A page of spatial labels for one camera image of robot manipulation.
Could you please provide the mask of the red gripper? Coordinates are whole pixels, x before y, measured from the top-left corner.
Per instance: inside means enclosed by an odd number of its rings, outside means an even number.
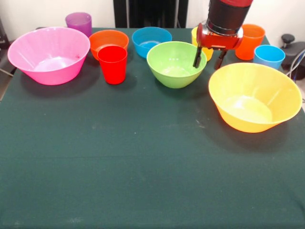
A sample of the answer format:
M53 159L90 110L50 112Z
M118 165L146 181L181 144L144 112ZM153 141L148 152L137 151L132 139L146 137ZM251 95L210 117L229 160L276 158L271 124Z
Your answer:
M197 51L193 62L193 67L198 68L201 61L202 47L221 51L215 62L214 69L219 69L222 65L226 50L236 50L244 37L244 31L241 27L236 35L224 36L214 33L208 29L205 23L199 23L196 32Z

